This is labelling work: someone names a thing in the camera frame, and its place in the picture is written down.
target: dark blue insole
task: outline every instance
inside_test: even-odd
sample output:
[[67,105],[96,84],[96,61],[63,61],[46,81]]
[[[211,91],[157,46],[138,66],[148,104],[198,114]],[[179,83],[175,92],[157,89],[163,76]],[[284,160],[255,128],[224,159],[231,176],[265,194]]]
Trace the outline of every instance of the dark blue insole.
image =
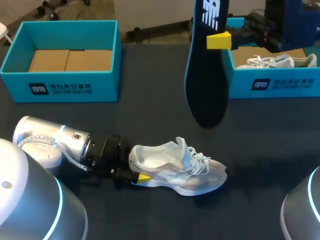
[[[228,8],[229,0],[194,2],[192,41],[184,90],[189,109],[203,128],[217,126],[227,108],[228,83],[222,51],[207,50],[207,36],[225,32]],[[213,16],[218,11],[218,16],[212,18],[210,11]]]

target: blue machine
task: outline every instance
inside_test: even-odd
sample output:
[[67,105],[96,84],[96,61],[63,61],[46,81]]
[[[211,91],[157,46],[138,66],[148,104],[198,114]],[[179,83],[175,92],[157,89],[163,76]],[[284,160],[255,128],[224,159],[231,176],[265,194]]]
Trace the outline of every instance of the blue machine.
[[320,6],[302,0],[266,0],[264,15],[252,12],[230,29],[232,50],[256,43],[272,53],[310,47],[320,37]]

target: cardboard insert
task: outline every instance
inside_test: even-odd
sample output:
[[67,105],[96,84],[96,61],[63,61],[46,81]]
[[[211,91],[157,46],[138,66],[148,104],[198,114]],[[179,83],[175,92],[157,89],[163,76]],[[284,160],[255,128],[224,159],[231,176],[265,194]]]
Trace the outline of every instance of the cardboard insert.
[[110,71],[112,50],[36,50],[28,72]]

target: cardboard box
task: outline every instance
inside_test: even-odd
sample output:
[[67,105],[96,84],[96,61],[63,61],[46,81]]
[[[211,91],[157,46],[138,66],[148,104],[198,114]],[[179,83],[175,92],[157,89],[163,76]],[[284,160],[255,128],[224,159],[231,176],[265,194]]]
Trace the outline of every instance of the cardboard box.
[[[227,20],[227,25],[234,28],[244,24],[244,18]],[[254,55],[266,58],[283,54],[271,54],[264,48],[249,45],[236,51],[222,51],[230,99],[320,97],[319,67],[236,69]],[[302,49],[286,53],[292,57],[305,57]]]
[[64,72],[68,55],[69,50],[36,50],[28,72]]
[[29,73],[110,71],[112,50],[36,50]]
[[65,71],[110,71],[111,62],[111,50],[70,51]]
[[0,76],[16,103],[116,102],[121,54],[115,20],[23,22]]

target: yellow clamp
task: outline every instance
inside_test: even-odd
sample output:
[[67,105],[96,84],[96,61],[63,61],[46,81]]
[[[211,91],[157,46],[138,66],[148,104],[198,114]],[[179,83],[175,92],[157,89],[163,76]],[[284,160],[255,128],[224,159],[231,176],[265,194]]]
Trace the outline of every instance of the yellow clamp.
[[139,174],[139,178],[138,178],[138,181],[136,182],[136,184],[146,183],[146,182],[149,182],[150,180],[151,180],[151,177]]
[[206,36],[206,49],[227,49],[231,50],[232,40],[228,31]]

